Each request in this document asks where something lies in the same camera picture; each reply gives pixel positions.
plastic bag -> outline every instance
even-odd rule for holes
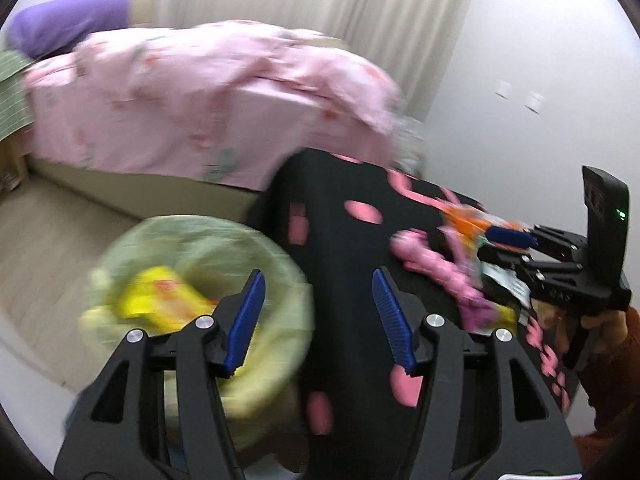
[[[264,273],[266,299],[244,365],[218,383],[236,448],[251,445],[288,415],[282,397],[313,332],[311,286],[280,247],[242,224],[201,216],[151,218],[116,240],[90,275],[90,308],[79,319],[80,331],[105,361],[130,329],[159,333],[143,320],[122,319],[117,310],[130,280],[155,266],[170,267],[210,300],[239,292],[252,269]],[[174,374],[165,383],[165,405],[171,433],[178,426]]]

mattress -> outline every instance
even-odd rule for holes
[[[338,111],[328,99],[252,77],[225,94],[223,117],[202,142],[155,100],[114,101],[77,77],[74,55],[58,56],[31,77],[35,123],[26,151],[36,158],[110,173],[158,174],[263,190],[304,147],[373,164],[390,158],[388,137]]]

black cover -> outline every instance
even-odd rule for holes
[[[292,256],[314,288],[316,332],[300,375],[300,389],[327,393],[335,426],[330,436],[311,438],[311,463],[318,468],[325,463],[326,469],[310,472],[309,479],[392,478],[416,422],[415,410],[401,406],[391,391],[389,373],[394,363],[371,295],[374,270],[388,267],[400,290],[415,294],[429,311],[460,325],[453,298],[424,276],[402,270],[388,248],[389,238],[399,230],[434,230],[442,224],[441,213],[400,196],[387,178],[383,168],[304,150],[276,174],[248,221]],[[444,198],[438,186],[412,184],[416,192]],[[351,217],[344,207],[349,200],[375,206],[382,213],[382,224]],[[460,200],[477,205],[464,196]],[[300,210],[296,204],[304,205],[308,221],[303,246],[289,243],[290,211]],[[525,334],[519,338],[524,341]],[[552,347],[551,335],[546,338]],[[526,342],[523,346],[540,369],[539,352]],[[567,374],[572,396],[577,379],[562,365],[558,370]],[[545,382],[550,387],[554,381],[545,377]],[[483,395],[480,388],[465,389],[457,466],[479,457],[485,444],[483,423],[495,418],[485,409]],[[313,460],[320,453],[324,459]]]

bed frame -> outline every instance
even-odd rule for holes
[[[27,161],[33,173],[140,219],[203,215],[241,222],[259,195],[255,191],[176,176],[80,170],[31,155]]]

wall outlet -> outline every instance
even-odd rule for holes
[[[506,81],[499,80],[495,84],[495,93],[497,93],[500,97],[504,97],[508,99],[511,96],[511,84]]]
[[[542,95],[536,94],[535,92],[531,92],[527,97],[527,100],[525,101],[524,105],[532,112],[539,114],[540,109],[542,108],[542,103],[544,102],[545,102],[545,98]]]

